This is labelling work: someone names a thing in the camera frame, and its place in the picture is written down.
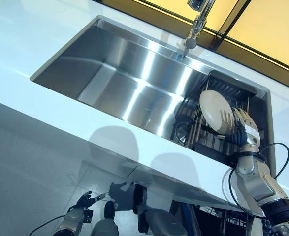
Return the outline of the dark robot right hand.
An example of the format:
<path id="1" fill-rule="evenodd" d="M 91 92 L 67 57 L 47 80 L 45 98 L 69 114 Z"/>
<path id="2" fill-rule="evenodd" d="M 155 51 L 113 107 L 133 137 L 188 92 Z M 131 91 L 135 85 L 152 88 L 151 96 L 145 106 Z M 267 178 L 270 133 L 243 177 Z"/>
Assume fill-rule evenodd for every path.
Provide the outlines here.
<path id="1" fill-rule="evenodd" d="M 244 145 L 260 146 L 260 134 L 256 123 L 243 109 L 232 108 L 235 130 L 228 135 L 223 135 L 223 140 L 242 147 Z"/>

